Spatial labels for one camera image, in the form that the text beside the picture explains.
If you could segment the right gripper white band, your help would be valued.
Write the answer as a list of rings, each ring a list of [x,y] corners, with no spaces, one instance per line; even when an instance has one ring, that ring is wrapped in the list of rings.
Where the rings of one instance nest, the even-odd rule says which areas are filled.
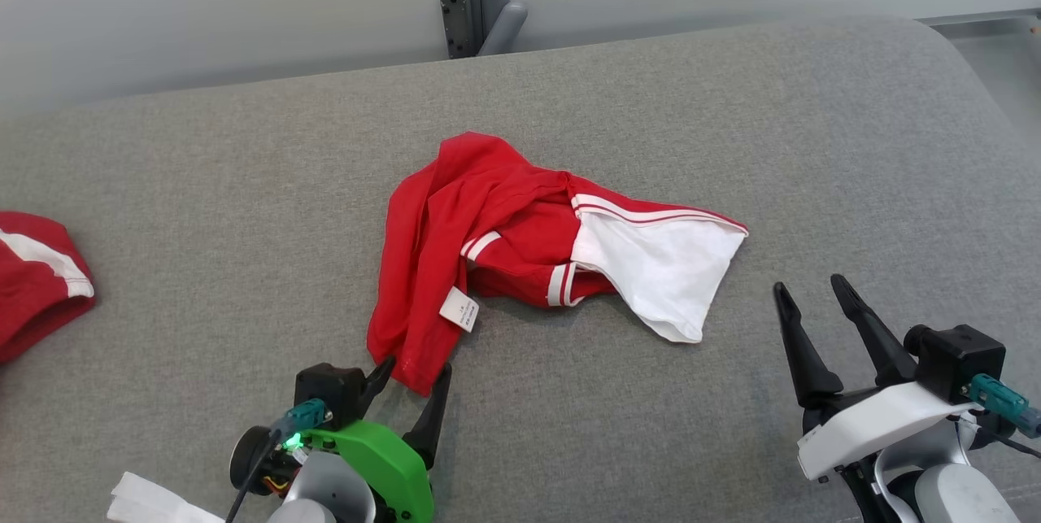
[[[799,438],[797,460],[808,480],[817,480],[833,468],[862,460],[906,438],[922,433],[948,416],[981,407],[973,401],[953,404],[912,382],[917,368],[915,359],[848,279],[833,274],[830,287],[869,353],[875,370],[874,385],[886,389],[836,413]],[[785,283],[775,283],[773,299],[797,404],[806,410],[821,407],[843,392],[843,383],[826,367],[804,330],[802,312]]]

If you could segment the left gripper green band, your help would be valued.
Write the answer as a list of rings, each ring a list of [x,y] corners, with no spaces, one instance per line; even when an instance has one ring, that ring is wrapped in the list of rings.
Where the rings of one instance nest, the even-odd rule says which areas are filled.
[[[359,389],[358,418],[393,375],[387,356],[365,376]],[[412,430],[357,420],[335,431],[312,429],[308,482],[342,523],[433,523],[434,499],[428,471],[434,466],[452,382],[446,363]]]

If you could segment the red jersey with white stripes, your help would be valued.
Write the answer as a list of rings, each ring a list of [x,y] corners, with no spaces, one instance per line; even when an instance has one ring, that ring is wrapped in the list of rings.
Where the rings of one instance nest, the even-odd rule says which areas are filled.
[[[748,235],[696,207],[641,201],[537,167],[501,136],[447,138],[388,201],[369,352],[428,396],[477,297],[576,307],[618,294],[653,333],[699,344],[712,301]]]

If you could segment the red shorts with white waistband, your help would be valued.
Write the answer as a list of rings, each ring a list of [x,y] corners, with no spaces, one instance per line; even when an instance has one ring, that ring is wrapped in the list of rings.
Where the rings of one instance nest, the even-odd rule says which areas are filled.
[[[88,264],[67,228],[25,211],[0,211],[0,364],[94,307]]]

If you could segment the white crumpled cloth piece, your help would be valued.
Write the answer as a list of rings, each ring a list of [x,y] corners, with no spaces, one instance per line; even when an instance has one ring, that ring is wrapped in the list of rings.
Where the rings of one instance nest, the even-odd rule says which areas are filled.
[[[224,523],[163,485],[125,472],[111,491],[107,519],[112,523]]]

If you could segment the grey fabric sofa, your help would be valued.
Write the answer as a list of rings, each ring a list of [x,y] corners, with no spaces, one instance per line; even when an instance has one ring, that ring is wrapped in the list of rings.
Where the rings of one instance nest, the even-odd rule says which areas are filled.
[[[453,357],[446,523],[807,523],[771,287],[848,389],[830,289],[895,331],[971,325],[1041,404],[1041,153],[914,20],[854,16],[96,102],[0,120],[0,209],[64,223],[97,305],[0,366],[0,523],[107,523],[126,472],[226,515],[242,433],[320,362],[371,368],[393,186],[443,138],[750,229],[699,346],[620,298],[485,300]]]

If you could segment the dark hinge plate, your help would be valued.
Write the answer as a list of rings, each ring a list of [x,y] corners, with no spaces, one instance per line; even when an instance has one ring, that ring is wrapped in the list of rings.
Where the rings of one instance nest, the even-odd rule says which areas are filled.
[[[468,59],[475,55],[468,0],[440,0],[447,55]]]

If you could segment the grey wall skirting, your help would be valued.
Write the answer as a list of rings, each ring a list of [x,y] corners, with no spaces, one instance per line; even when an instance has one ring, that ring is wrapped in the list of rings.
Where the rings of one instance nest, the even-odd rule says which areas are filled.
[[[1031,33],[1034,27],[1041,25],[1041,7],[986,14],[930,16],[916,20],[948,40],[1000,38],[1000,35]]]

